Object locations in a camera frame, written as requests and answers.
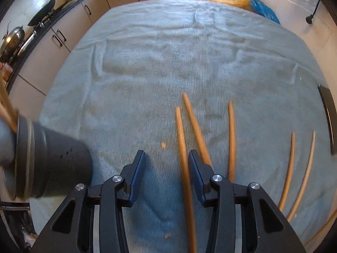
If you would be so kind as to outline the black wok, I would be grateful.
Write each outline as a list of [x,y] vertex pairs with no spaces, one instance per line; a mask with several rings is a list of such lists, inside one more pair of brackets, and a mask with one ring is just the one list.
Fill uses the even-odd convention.
[[30,27],[34,27],[42,22],[44,17],[49,15],[49,12],[54,8],[56,0],[49,0],[42,8],[33,16],[30,22],[27,24]]

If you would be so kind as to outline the dark utensil holder cup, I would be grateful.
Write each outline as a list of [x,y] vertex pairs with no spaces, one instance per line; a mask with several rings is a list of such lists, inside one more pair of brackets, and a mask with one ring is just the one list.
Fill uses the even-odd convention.
[[17,131],[1,121],[1,168],[10,199],[67,195],[90,184],[92,158],[78,139],[20,116]]

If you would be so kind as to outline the blue plastic bag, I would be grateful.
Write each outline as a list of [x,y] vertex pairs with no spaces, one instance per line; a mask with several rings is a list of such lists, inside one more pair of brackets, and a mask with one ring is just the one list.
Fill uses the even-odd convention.
[[265,5],[261,0],[250,0],[250,9],[271,21],[280,24],[280,21],[275,12],[270,7]]

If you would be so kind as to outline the black smartphone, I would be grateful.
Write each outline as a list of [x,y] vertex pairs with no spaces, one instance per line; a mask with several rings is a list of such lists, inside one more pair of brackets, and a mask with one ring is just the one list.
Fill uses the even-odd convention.
[[329,88],[324,87],[322,85],[318,85],[318,90],[324,105],[327,123],[328,123],[328,130],[330,134],[330,148],[331,148],[331,155],[336,155],[336,136],[337,136],[337,113],[336,107],[334,103],[334,99],[332,97],[331,91]]

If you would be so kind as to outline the blue table cloth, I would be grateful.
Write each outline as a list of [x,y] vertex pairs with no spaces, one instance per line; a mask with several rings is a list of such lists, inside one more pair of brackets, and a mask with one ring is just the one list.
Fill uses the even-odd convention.
[[[123,212],[131,252],[188,252],[181,155],[259,183],[307,250],[336,193],[336,156],[319,88],[327,80],[296,34],[260,15],[198,0],[110,9],[60,68],[39,116],[88,146],[93,184],[147,155]],[[198,125],[204,146],[198,147]]]

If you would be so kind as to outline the red jar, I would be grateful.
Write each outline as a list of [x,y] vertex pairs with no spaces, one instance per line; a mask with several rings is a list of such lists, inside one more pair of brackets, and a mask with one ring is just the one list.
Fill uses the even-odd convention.
[[1,78],[5,81],[8,82],[12,73],[13,73],[13,68],[8,65],[7,63],[0,63],[0,71],[1,71]]

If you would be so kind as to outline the steel pot with lid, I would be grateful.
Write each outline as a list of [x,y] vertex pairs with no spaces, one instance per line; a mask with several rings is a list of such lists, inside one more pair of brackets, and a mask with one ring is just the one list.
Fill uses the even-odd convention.
[[7,33],[3,37],[3,43],[1,45],[1,62],[7,62],[19,48],[25,37],[25,31],[23,26],[17,26],[13,28],[10,33]]

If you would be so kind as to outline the yellow plastic bag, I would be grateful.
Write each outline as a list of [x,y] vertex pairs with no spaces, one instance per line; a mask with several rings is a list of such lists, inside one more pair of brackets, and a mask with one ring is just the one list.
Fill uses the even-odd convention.
[[211,1],[211,2],[216,2],[216,3],[223,4],[223,5],[229,5],[229,6],[245,9],[245,10],[251,10],[251,6],[250,6],[251,0],[202,0],[202,1]]

